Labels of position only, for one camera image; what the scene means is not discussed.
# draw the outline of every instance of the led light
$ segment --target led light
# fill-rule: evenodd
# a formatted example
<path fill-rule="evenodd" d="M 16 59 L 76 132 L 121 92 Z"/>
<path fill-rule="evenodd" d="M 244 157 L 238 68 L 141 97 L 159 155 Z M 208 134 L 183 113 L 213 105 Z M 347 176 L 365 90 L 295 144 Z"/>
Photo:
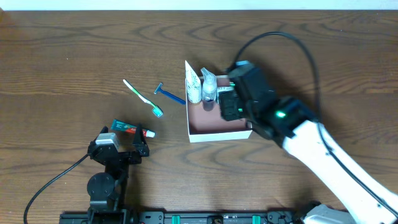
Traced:
<path fill-rule="evenodd" d="M 277 116 L 278 118 L 284 118 L 284 117 L 286 116 L 286 114 L 283 113 L 283 112 L 281 112 L 281 111 L 276 111 L 276 116 Z"/>

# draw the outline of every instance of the wooden surface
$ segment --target wooden surface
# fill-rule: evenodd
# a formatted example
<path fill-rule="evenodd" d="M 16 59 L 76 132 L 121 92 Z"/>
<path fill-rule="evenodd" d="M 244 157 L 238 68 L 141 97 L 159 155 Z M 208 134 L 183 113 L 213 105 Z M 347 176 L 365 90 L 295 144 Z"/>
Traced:
<path fill-rule="evenodd" d="M 252 134 L 243 141 L 190 144 L 184 60 L 221 74 L 240 46 L 281 30 L 305 42 L 320 68 L 325 125 L 375 179 L 398 192 L 398 17 L 394 11 L 5 12 L 0 23 L 0 223 L 22 223 L 26 204 L 79 160 L 114 118 L 156 132 L 151 155 L 133 167 L 127 202 L 173 210 L 295 208 L 339 200 L 298 160 Z M 244 55 L 281 95 L 313 105 L 303 54 L 281 37 Z M 124 86 L 127 78 L 164 111 L 156 118 Z M 125 148 L 132 136 L 118 133 Z M 46 189 L 29 223 L 85 211 L 87 159 Z"/>

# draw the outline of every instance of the toothbrush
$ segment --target toothbrush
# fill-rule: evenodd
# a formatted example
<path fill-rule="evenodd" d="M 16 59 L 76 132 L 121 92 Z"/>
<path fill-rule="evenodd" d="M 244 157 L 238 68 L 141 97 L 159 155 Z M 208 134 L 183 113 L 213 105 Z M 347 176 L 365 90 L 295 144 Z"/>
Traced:
<path fill-rule="evenodd" d="M 154 107 L 154 109 L 152 109 L 153 114 L 156 117 L 161 117 L 163 115 L 163 111 L 161 110 L 161 108 L 159 108 L 158 106 L 156 106 L 153 102 L 149 101 L 147 98 L 145 98 L 144 96 L 142 96 L 134 87 L 132 87 L 132 85 L 127 81 L 127 80 L 123 80 L 124 84 L 126 84 L 126 86 L 133 91 L 144 103 L 147 103 L 151 106 Z"/>

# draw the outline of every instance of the box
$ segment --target box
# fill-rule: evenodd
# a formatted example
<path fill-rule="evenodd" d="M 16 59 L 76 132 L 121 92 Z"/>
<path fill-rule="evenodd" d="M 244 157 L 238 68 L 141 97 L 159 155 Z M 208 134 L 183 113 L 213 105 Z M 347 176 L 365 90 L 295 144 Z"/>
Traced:
<path fill-rule="evenodd" d="M 229 86 L 228 76 L 217 77 L 218 86 Z M 187 125 L 190 142 L 222 141 L 249 138 L 252 130 L 246 127 L 246 120 L 225 121 L 220 116 L 220 106 L 216 103 L 211 111 L 203 109 L 202 102 L 193 104 L 187 96 L 185 81 L 185 100 L 187 102 Z"/>

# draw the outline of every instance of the red toothpaste tube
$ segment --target red toothpaste tube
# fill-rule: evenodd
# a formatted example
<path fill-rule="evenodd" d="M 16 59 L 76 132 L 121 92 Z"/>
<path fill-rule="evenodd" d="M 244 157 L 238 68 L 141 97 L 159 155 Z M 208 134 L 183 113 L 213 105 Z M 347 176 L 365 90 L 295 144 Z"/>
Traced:
<path fill-rule="evenodd" d="M 115 131 L 124 131 L 124 132 L 127 132 L 127 133 L 135 134 L 137 126 L 134 126 L 134 125 L 131 125 L 131 124 L 127 124 L 127 123 L 125 123 L 123 121 L 114 119 L 111 129 L 115 130 Z M 142 129 L 142 132 L 144 133 L 145 137 L 150 137 L 150 138 L 155 137 L 155 132 L 153 132 L 151 130 Z"/>

